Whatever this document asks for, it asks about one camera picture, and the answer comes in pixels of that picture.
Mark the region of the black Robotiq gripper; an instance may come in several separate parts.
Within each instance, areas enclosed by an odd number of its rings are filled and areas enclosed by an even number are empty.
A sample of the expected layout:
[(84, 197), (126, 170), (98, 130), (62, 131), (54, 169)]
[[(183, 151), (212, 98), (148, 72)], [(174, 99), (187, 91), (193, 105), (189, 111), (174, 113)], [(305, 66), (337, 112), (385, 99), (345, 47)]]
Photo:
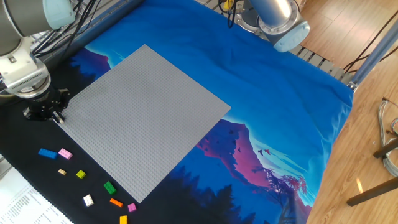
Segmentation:
[(49, 88), (42, 95), (29, 100), (29, 108), (23, 110), (23, 115), (30, 121), (54, 121), (63, 124), (65, 118), (62, 111), (68, 107), (70, 92), (67, 88)]

